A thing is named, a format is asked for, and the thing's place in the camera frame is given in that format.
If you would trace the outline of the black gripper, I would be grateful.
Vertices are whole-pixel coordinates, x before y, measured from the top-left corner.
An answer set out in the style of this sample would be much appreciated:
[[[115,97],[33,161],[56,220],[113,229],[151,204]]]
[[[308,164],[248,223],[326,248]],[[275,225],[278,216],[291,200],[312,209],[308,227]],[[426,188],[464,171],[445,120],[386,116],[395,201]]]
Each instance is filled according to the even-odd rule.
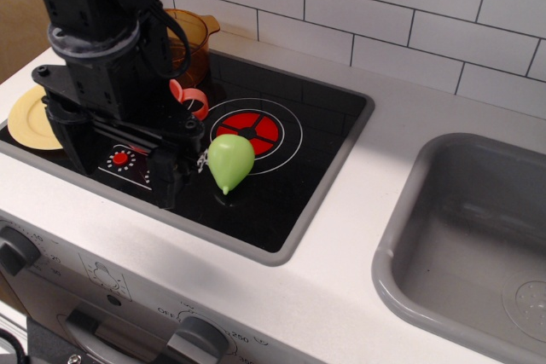
[[[65,63],[41,66],[32,76],[45,90],[47,119],[74,167],[92,174],[107,138],[152,149],[147,167],[155,203],[174,208],[197,170],[204,129],[169,89],[189,68],[182,28],[147,18],[95,40],[50,25],[48,38]]]

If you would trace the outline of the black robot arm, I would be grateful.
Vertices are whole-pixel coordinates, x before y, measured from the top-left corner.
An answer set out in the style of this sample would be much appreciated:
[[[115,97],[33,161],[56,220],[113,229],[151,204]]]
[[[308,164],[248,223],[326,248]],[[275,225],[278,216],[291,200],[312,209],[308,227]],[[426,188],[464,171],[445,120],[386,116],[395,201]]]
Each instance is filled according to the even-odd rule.
[[[204,124],[171,94],[191,63],[188,45],[174,62],[170,37],[186,40],[160,0],[44,0],[48,40],[63,59],[33,80],[45,112],[75,168],[94,172],[112,145],[147,154],[158,207],[171,209],[200,153]]]

